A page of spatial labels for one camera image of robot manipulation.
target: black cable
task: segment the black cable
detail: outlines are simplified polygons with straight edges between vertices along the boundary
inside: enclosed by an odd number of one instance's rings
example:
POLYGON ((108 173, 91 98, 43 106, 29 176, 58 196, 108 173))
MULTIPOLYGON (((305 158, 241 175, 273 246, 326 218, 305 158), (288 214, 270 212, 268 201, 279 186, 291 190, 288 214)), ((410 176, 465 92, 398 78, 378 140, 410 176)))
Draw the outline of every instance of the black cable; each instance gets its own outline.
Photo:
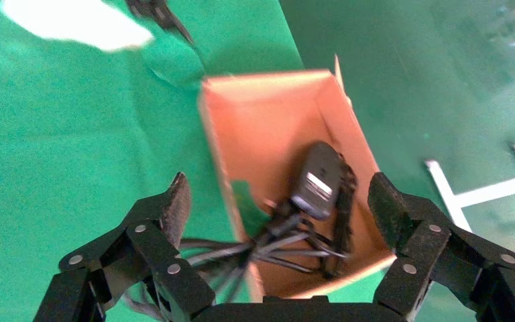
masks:
POLYGON ((328 257, 330 253, 324 250, 272 250, 268 253, 271 256, 305 256, 305 257, 328 257))
POLYGON ((258 260, 261 260, 263 262, 290 268, 292 270, 296 270, 297 272, 304 273, 304 274, 312 274, 312 273, 317 272, 317 270, 313 270, 311 268, 307 268, 307 267, 304 267, 297 263, 290 262, 288 260, 283 260, 283 259, 277 258, 277 257, 257 255, 255 258, 257 258, 258 260))
POLYGON ((236 246, 239 243, 231 243, 225 241, 213 241, 200 238, 183 238, 180 240, 179 250, 187 250, 188 248, 226 248, 236 246))
MULTIPOLYGON (((344 265, 344 259, 351 255, 350 209, 357 184, 352 169, 346 164, 342 155, 340 157, 342 174, 335 204, 337 218, 333 226, 333 240, 316 232, 314 224, 303 217, 300 213, 301 209, 288 199, 278 203, 272 220, 252 241, 235 243, 184 238, 181 240, 179 249, 207 250, 188 258, 188 263, 209 285, 213 286, 216 294, 221 294, 229 285, 231 286, 225 298, 226 303, 236 298, 249 265, 255 261, 275 264, 303 274, 321 272, 325 278, 338 275, 344 265), (283 248, 301 241, 305 241, 310 249, 283 248), (318 258, 319 265, 309 268, 283 259, 291 256, 318 258)), ((146 292, 142 294, 145 295, 144 303, 133 300, 128 294, 124 294, 124 299, 134 311, 148 314, 156 319, 159 319, 159 316, 162 318, 158 307, 146 300, 146 292)))
POLYGON ((198 255, 194 255, 193 257, 190 257, 188 260, 188 263, 190 265, 195 265, 199 262, 203 262, 205 260, 215 260, 217 258, 227 257, 227 256, 233 256, 235 254, 242 253, 246 250, 251 249, 252 245, 250 243, 240 243, 236 244, 235 246, 231 246, 229 248, 221 248, 218 250, 213 250, 207 253, 202 253, 198 255))
POLYGON ((285 245, 289 245, 289 244, 293 244, 295 242, 299 242, 300 240, 304 240, 306 238, 309 237, 309 234, 306 233, 306 232, 302 232, 302 233, 297 233, 297 232, 292 232, 291 233, 291 236, 289 237, 285 237, 285 238, 282 238, 282 239, 279 239, 279 240, 276 240, 276 241, 273 241, 272 243, 264 246, 264 247, 260 247, 258 248, 255 252, 259 253, 259 254, 267 254, 269 252, 271 252, 272 250, 276 250, 278 248, 281 248, 285 245))
POLYGON ((153 319, 155 319, 157 321, 164 321, 163 314, 161 314, 161 311, 159 311, 159 307, 157 307, 155 304, 149 303, 149 301, 147 300, 146 290, 141 289, 140 293, 141 293, 141 300, 143 301, 142 303, 133 300, 133 298, 131 297, 131 295, 129 293, 129 290, 125 291, 123 293, 123 295, 121 296, 121 298, 125 301, 125 304, 127 304, 127 306, 131 310, 133 310, 137 313, 149 315, 150 317, 152 317, 153 319))
POLYGON ((238 276, 236 276, 236 278, 233 282, 232 291, 230 292, 230 294, 228 294, 228 297, 226 298, 226 301, 225 301, 226 303, 232 302, 237 297, 239 291, 241 290, 241 283, 242 283, 243 277, 245 276, 248 266, 249 266, 249 261, 244 263, 243 266, 241 267, 241 273, 238 276))

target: wrinkled green fabric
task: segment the wrinkled green fabric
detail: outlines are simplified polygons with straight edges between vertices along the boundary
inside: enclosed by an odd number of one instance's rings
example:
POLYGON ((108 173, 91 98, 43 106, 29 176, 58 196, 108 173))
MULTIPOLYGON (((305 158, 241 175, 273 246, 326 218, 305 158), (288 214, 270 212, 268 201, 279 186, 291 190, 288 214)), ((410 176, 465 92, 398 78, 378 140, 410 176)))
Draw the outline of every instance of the wrinkled green fabric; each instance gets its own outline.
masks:
MULTIPOLYGON (((0 321, 31 320, 59 259, 114 228, 137 199, 166 190, 178 171, 192 186, 185 235, 232 239, 198 79, 299 69, 300 58, 275 0, 170 5, 203 71, 170 33, 109 54, 40 39, 0 12, 0 321)), ((149 321, 121 303, 107 314, 149 321)))

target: white label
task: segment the white label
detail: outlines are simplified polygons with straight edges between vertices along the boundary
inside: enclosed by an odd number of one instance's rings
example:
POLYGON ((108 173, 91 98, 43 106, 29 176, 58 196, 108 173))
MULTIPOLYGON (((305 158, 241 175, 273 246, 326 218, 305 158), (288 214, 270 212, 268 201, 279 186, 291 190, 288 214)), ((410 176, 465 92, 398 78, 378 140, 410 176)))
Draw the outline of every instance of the white label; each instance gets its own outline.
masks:
POLYGON ((316 193, 324 200, 329 200, 329 197, 333 194, 333 190, 329 186, 310 172, 307 172, 307 181, 309 183, 309 190, 316 193))

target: metal screw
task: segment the metal screw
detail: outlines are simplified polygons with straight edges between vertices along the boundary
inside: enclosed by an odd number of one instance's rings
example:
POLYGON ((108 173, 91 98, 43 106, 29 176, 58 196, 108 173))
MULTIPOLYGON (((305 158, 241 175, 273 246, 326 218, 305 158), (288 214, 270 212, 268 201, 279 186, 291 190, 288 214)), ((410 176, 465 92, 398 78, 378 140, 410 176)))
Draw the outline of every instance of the metal screw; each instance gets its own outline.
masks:
POLYGON ((502 254, 500 255, 503 261, 511 264, 515 264, 515 258, 508 254, 502 254))
POLYGON ((136 233, 142 233, 142 232, 144 232, 146 229, 147 229, 147 227, 145 227, 145 225, 138 225, 137 227, 135 227, 135 232, 136 232, 136 233))
POLYGON ((180 266, 178 264, 173 264, 167 268, 167 273, 173 275, 180 272, 180 266))
POLYGON ((441 227, 439 227, 438 225, 429 225, 429 229, 431 229, 431 231, 435 231, 436 233, 441 232, 441 227))
POLYGON ((416 274, 417 273, 416 266, 413 266, 412 264, 404 264, 404 271, 408 274, 416 274))
POLYGON ((68 264, 75 265, 75 264, 78 264, 79 262, 82 262, 83 259, 84 259, 84 257, 82 255, 74 255, 68 260, 68 264))

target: open cardboard box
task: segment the open cardboard box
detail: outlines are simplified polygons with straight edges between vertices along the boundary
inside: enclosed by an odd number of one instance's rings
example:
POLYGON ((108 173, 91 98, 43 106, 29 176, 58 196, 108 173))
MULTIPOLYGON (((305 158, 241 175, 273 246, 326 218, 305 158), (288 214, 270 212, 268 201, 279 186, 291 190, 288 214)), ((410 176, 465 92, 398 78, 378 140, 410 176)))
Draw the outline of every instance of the open cardboard box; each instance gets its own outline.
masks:
MULTIPOLYGON (((314 70, 208 78, 200 107, 237 239, 249 236, 233 195, 233 180, 247 181, 256 205, 267 209, 266 201, 288 196, 296 156, 318 140, 342 153, 358 178, 351 220, 354 255, 342 277, 325 280, 318 274, 260 262, 247 277, 253 300, 261 301, 264 294, 292 298, 326 294, 391 264, 395 257, 367 201, 378 165, 342 89, 338 63, 337 76, 329 70, 314 70)), ((316 221, 315 227, 330 237, 332 224, 316 221)), ((290 259, 317 265, 314 258, 290 259)))

